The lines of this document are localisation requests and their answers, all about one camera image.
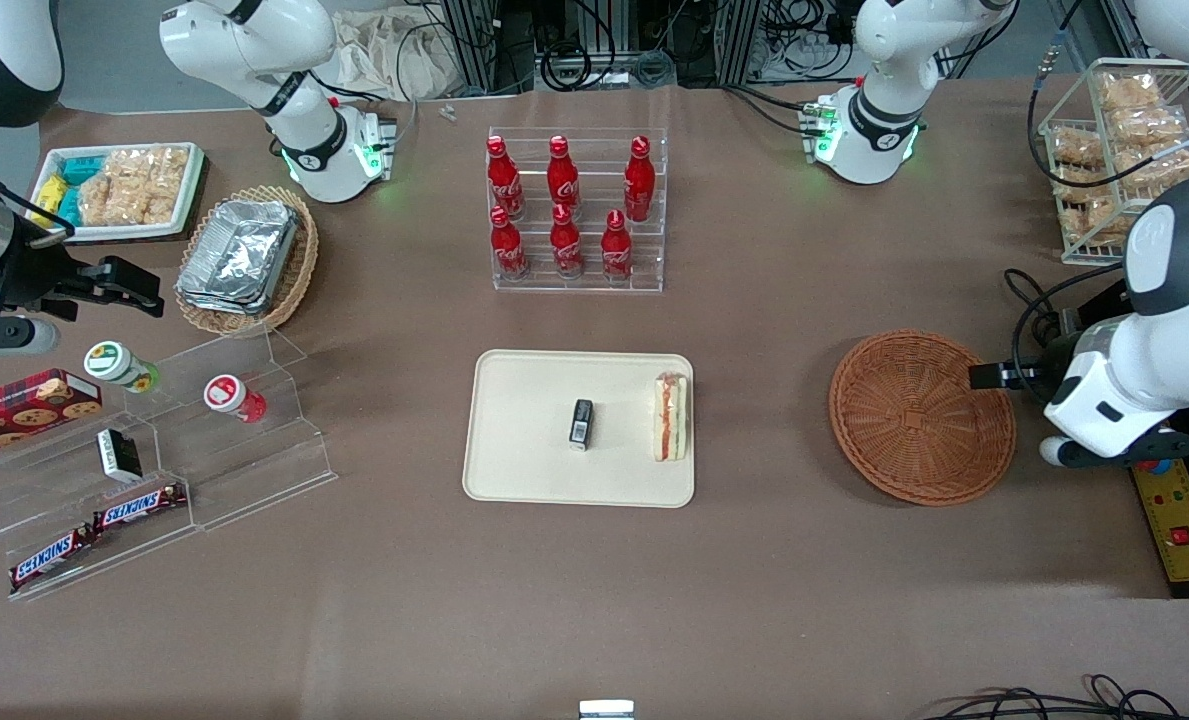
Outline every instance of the red button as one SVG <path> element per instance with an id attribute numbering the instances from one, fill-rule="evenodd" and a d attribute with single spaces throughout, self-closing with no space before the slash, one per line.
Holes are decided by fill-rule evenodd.
<path id="1" fill-rule="evenodd" d="M 1171 544 L 1189 544 L 1189 528 L 1174 528 L 1168 530 L 1171 535 Z"/>

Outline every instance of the small jar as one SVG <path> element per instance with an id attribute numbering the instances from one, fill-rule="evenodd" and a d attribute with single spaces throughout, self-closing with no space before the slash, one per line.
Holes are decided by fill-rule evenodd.
<path id="1" fill-rule="evenodd" d="M 202 391 L 202 402 L 216 413 L 233 415 L 245 423 L 256 423 L 265 416 L 265 396 L 249 389 L 234 375 L 216 375 Z"/>
<path id="2" fill-rule="evenodd" d="M 150 392 L 159 383 L 159 370 L 132 355 L 122 342 L 106 340 L 96 342 L 87 356 L 83 370 L 101 383 L 115 384 L 128 392 Z"/>

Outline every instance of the aluminum foil container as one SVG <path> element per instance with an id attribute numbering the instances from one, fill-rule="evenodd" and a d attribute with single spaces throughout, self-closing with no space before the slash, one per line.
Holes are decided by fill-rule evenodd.
<path id="1" fill-rule="evenodd" d="M 273 302 L 296 225 L 296 211 L 282 202 L 224 202 L 181 270 L 177 292 L 206 310 L 264 312 Z"/>

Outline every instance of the white cloth bag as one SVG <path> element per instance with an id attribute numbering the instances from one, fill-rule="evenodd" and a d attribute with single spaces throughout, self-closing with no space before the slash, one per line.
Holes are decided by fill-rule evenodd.
<path id="1" fill-rule="evenodd" d="M 442 8 L 429 5 L 424 10 L 405 4 L 384 10 L 339 10 L 332 15 L 341 59 L 336 84 L 394 100 L 428 100 L 460 90 L 461 70 L 451 53 L 452 37 L 442 24 L 416 29 L 403 42 L 407 31 L 434 23 L 435 18 L 443 19 Z M 402 88 L 398 72 L 403 74 Z"/>

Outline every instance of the round wicker tray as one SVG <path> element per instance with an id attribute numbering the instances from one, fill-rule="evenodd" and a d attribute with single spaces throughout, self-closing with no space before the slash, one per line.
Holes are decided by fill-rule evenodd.
<path id="1" fill-rule="evenodd" d="M 830 384 L 847 459 L 888 495 L 960 505 L 990 491 L 1015 451 L 1005 391 L 968 386 L 971 350 L 938 334 L 891 331 L 856 345 Z"/>
<path id="2" fill-rule="evenodd" d="M 177 293 L 177 305 L 181 307 L 185 320 L 190 320 L 190 324 L 201 331 L 228 334 L 245 331 L 245 329 L 259 323 L 265 323 L 266 328 L 277 328 L 292 316 L 292 311 L 296 311 L 296 307 L 306 298 L 306 291 L 310 288 L 310 274 L 314 274 L 314 264 L 319 259 L 319 228 L 315 227 L 314 217 L 310 215 L 310 209 L 306 208 L 306 202 L 294 192 L 283 190 L 282 187 L 252 187 L 249 190 L 233 192 L 226 200 L 278 201 L 296 210 L 300 217 L 296 236 L 292 238 L 292 250 L 288 252 L 287 265 L 283 265 L 283 274 L 273 291 L 273 304 L 263 315 L 239 315 L 237 312 L 202 310 L 200 307 L 187 304 Z M 210 215 L 219 206 L 220 202 L 213 206 L 213 209 L 207 210 L 205 217 L 196 225 L 195 232 L 190 235 L 190 245 L 185 246 L 185 255 L 181 260 L 182 269 L 190 261 L 190 255 L 199 245 L 202 228 L 207 226 L 207 220 L 210 220 Z"/>

